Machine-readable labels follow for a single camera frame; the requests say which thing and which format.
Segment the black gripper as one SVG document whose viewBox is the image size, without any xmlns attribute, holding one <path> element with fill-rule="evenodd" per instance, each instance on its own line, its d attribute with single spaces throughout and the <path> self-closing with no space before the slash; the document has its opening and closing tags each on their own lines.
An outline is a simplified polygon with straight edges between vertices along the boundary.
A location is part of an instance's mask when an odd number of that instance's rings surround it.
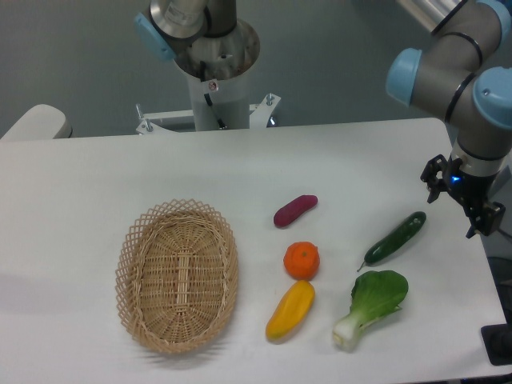
<svg viewBox="0 0 512 384">
<path fill-rule="evenodd" d="M 466 237 L 489 236 L 499 229 L 506 207 L 499 202 L 487 201 L 490 176 L 468 174 L 462 171 L 462 165 L 460 158 L 447 161 L 442 154 L 427 162 L 420 176 L 429 192 L 427 202 L 432 203 L 440 193 L 447 192 L 470 220 Z"/>
</svg>

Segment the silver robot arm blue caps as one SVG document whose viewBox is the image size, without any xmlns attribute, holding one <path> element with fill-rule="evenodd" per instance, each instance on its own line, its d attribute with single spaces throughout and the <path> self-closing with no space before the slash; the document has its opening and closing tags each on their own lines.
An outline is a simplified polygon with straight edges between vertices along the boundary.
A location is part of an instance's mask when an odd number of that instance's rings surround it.
<svg viewBox="0 0 512 384">
<path fill-rule="evenodd" d="M 426 164 L 429 200 L 447 193 L 470 220 L 469 235 L 499 230 L 506 211 L 490 188 L 511 150 L 511 71 L 482 64 L 511 30 L 508 1 L 404 1 L 402 8 L 436 39 L 407 49 L 391 65 L 386 92 L 458 132 L 449 157 Z M 264 128 L 278 104 L 268 94 L 250 108 L 246 74 L 260 41 L 233 1 L 152 1 L 134 18 L 148 50 L 174 62 L 189 83 L 197 130 Z"/>
</svg>

